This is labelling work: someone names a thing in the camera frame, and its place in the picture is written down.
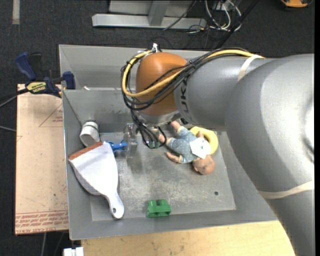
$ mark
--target green toy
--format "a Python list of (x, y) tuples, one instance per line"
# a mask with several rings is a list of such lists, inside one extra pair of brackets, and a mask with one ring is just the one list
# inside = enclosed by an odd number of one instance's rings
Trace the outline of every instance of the green toy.
[(146, 216), (149, 218), (169, 216), (171, 207), (167, 200), (150, 200), (148, 201), (148, 208)]

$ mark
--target blue object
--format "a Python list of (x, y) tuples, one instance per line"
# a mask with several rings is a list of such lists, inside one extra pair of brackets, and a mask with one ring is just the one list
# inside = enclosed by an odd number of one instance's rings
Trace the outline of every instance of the blue object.
[(16, 57), (14, 62), (19, 71), (29, 78), (29, 81), (35, 80), (37, 78), (36, 73), (29, 64), (28, 53), (26, 51), (20, 54), (18, 57)]
[[(30, 65), (29, 58), (32, 58), (30, 60), (33, 60), (32, 63), (35, 65), (35, 69)], [(63, 80), (66, 82), (67, 89), (74, 90), (76, 88), (74, 75), (70, 71), (64, 72), (62, 77), (54, 80), (51, 80), (47, 76), (42, 78), (41, 54), (39, 53), (37, 53), (37, 56), (34, 54), (28, 57), (28, 52), (25, 51), (14, 62), (19, 71), (28, 77), (29, 81), (25, 84), (25, 88), (32, 94), (49, 94), (60, 98), (59, 92), (61, 90), (55, 83)]]
[(128, 146), (128, 143), (127, 142), (123, 142), (123, 140), (119, 144), (114, 144), (111, 141), (105, 141), (105, 142), (110, 144), (113, 153), (115, 153), (117, 150), (120, 150), (120, 151), (124, 152), (125, 151), (124, 148)]
[(62, 75), (63, 79), (66, 82), (66, 88), (74, 90), (76, 89), (75, 76), (70, 71), (64, 72)]

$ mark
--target yellow ring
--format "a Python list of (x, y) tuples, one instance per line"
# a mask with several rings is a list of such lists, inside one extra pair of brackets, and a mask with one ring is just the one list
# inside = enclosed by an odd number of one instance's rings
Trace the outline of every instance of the yellow ring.
[(202, 132), (204, 137), (207, 139), (207, 141), (211, 146), (210, 155), (216, 152), (219, 142), (218, 142), (218, 137), (214, 131), (194, 126), (190, 129), (190, 132), (192, 132), (195, 136), (197, 136), (198, 132)]

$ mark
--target clamp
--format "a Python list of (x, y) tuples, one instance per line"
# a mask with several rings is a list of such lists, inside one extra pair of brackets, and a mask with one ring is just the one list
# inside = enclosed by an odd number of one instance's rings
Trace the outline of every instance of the clamp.
[(76, 88), (74, 75), (69, 71), (64, 72), (62, 77), (54, 80), (43, 75), (41, 58), (41, 53), (29, 55), (28, 52), (23, 52), (14, 60), (19, 71), (28, 77), (25, 89), (19, 91), (20, 93), (48, 94), (60, 98), (61, 90), (56, 86), (56, 83), (65, 81), (67, 89), (74, 90)]

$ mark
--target cardboard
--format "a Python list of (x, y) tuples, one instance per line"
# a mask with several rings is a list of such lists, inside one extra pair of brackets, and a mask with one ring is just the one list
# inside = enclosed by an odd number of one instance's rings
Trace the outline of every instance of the cardboard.
[(62, 99), (17, 97), (16, 235), (69, 229)]

